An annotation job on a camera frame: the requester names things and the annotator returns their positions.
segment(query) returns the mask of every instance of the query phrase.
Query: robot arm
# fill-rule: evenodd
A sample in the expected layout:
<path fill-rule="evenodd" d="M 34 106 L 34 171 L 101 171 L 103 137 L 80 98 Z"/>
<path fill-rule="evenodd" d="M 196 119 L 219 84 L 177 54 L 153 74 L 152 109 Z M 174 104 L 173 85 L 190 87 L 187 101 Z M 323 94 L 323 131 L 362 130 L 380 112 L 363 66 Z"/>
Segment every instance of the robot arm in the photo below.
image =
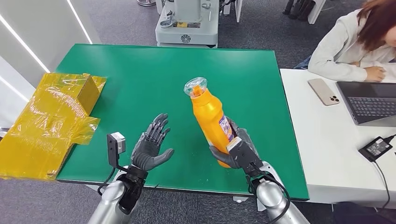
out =
<path fill-rule="evenodd" d="M 236 137 L 226 147 L 229 154 L 211 147 L 213 156 L 232 168 L 243 169 L 249 184 L 249 192 L 265 206 L 271 224 L 309 224 L 290 201 L 289 193 L 276 171 L 269 163 L 259 158 L 246 129 L 239 128 L 232 120 L 227 119 Z"/>
<path fill-rule="evenodd" d="M 158 155 L 161 144 L 170 131 L 169 128 L 163 131 L 168 123 L 168 115 L 160 114 L 148 126 L 137 141 L 131 156 L 131 165 L 124 168 L 118 164 L 119 155 L 125 152 L 125 138 L 120 133 L 107 135 L 107 153 L 109 164 L 113 169 L 124 171 L 116 181 L 109 184 L 102 194 L 101 201 L 94 211 L 90 224 L 127 224 L 131 223 L 133 210 L 138 203 L 141 189 L 145 183 L 149 170 L 161 165 L 171 158 L 173 149 L 167 149 L 163 154 Z"/>

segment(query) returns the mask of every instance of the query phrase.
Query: white wall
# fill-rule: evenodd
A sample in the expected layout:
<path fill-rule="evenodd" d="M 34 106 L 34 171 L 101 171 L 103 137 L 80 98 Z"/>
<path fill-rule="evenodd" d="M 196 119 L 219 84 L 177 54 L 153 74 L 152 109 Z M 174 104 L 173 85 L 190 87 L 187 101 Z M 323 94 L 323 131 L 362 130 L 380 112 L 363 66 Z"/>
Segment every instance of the white wall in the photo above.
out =
<path fill-rule="evenodd" d="M 92 42 L 100 43 L 82 2 L 71 4 Z M 0 15 L 51 72 L 75 43 L 89 43 L 68 0 L 0 0 Z M 45 70 L 1 23 L 0 36 L 0 55 L 36 87 Z"/>
<path fill-rule="evenodd" d="M 0 56 L 0 127 L 11 127 L 34 91 L 34 87 Z"/>
<path fill-rule="evenodd" d="M 81 0 L 0 0 L 0 127 L 15 122 L 46 69 L 53 72 L 75 43 L 90 43 L 70 4 L 100 43 Z"/>

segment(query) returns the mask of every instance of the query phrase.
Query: bottle cap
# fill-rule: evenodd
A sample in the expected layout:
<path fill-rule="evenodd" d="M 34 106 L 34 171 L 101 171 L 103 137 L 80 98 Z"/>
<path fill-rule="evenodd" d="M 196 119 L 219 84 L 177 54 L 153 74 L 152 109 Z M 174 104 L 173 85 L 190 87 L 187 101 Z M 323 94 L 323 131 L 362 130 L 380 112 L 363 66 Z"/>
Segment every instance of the bottle cap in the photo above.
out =
<path fill-rule="evenodd" d="M 203 77 L 194 78 L 184 85 L 184 92 L 191 98 L 199 97 L 206 91 L 207 80 Z"/>

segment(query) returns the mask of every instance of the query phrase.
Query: woman's hand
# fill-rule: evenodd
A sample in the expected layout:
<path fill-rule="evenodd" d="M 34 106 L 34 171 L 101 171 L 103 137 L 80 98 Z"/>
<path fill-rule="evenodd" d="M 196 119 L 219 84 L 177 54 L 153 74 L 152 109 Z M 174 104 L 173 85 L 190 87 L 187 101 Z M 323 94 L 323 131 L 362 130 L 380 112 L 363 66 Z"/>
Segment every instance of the woman's hand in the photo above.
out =
<path fill-rule="evenodd" d="M 352 63 L 349 63 L 350 65 L 354 65 L 354 66 L 356 66 L 356 67 L 360 67 L 360 62 L 352 62 Z"/>
<path fill-rule="evenodd" d="M 367 78 L 365 81 L 368 82 L 381 82 L 385 78 L 384 72 L 386 70 L 383 67 L 373 66 L 365 68 L 367 72 Z"/>

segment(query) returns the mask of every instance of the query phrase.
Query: white jacket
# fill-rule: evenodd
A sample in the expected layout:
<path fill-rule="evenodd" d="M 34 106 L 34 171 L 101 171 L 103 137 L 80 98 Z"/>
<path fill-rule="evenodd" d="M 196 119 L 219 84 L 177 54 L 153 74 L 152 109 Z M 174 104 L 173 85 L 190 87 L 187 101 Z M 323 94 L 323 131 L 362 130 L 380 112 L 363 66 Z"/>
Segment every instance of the white jacket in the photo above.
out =
<path fill-rule="evenodd" d="M 358 26 L 359 12 L 360 9 L 337 20 L 313 52 L 308 66 L 310 72 L 338 81 L 364 81 L 367 78 L 364 68 L 380 66 L 386 70 L 385 76 L 396 77 L 396 63 L 389 63 L 395 58 L 395 48 L 385 44 L 367 52 L 357 42 L 357 34 L 366 23 L 362 19 Z M 360 67 L 349 65 L 353 62 L 360 62 Z"/>

